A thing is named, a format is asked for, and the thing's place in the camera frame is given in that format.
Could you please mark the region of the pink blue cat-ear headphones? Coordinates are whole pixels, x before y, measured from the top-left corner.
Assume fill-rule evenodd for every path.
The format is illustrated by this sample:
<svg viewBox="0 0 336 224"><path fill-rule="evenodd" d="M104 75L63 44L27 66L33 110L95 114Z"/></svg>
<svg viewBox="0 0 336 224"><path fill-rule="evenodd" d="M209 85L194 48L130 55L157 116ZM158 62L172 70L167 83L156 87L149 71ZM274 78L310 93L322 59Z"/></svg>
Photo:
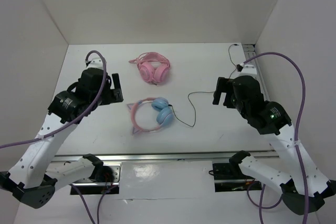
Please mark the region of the pink blue cat-ear headphones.
<svg viewBox="0 0 336 224"><path fill-rule="evenodd" d="M170 126L174 115L167 99L149 97L127 104L132 123L132 135L160 131Z"/></svg>

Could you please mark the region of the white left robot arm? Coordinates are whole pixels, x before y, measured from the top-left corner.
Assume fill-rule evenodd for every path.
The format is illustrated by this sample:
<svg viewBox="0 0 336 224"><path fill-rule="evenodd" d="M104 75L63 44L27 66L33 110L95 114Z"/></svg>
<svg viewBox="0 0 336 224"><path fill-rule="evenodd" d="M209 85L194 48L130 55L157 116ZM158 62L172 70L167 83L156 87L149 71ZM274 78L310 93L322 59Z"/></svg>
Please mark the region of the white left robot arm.
<svg viewBox="0 0 336 224"><path fill-rule="evenodd" d="M65 139L76 129L78 122L57 130L84 112L91 102L98 106L123 101L120 78L109 76L99 68L84 70L77 82L58 93L50 106L45 121L20 160L8 171L1 172L1 189L12 193L22 204L38 209L50 201L54 193L78 180L112 181L113 171L98 157L86 154L77 161L49 169Z"/></svg>

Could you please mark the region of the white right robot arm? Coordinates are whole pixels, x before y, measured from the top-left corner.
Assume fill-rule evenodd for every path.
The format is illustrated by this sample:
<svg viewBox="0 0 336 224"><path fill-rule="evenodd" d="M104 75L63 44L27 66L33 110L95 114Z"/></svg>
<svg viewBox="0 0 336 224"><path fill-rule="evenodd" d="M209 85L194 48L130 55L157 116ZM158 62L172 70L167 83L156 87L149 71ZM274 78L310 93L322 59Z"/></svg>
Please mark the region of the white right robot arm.
<svg viewBox="0 0 336 224"><path fill-rule="evenodd" d="M229 159L229 172L235 178L253 177L282 196L283 203L295 214L304 215L319 210L325 198L335 195L335 181L329 180L299 140L285 109L277 102L264 99L259 82L251 76L235 79L219 77L213 104L236 109L277 152L287 165L281 172L256 160L249 152L239 151Z"/></svg>

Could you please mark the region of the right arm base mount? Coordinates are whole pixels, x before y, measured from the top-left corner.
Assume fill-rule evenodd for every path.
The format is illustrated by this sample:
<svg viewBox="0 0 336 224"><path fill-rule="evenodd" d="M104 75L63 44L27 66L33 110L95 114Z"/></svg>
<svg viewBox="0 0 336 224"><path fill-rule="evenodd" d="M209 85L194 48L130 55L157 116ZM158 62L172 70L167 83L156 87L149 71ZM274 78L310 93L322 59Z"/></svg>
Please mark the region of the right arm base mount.
<svg viewBox="0 0 336 224"><path fill-rule="evenodd" d="M214 179L215 192L261 190L259 181L236 170L230 163L213 163L208 172Z"/></svg>

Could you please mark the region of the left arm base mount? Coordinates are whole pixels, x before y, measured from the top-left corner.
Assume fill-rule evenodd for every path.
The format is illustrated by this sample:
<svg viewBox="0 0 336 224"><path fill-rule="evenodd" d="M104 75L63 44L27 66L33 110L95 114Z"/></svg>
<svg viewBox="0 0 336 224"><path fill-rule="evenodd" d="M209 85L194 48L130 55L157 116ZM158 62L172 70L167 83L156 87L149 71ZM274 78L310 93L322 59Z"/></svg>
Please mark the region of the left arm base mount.
<svg viewBox="0 0 336 224"><path fill-rule="evenodd" d="M107 194L116 195L119 193L120 175L120 163L106 162L98 178L83 178L74 182L73 185L83 195L102 195L108 189L111 190Z"/></svg>

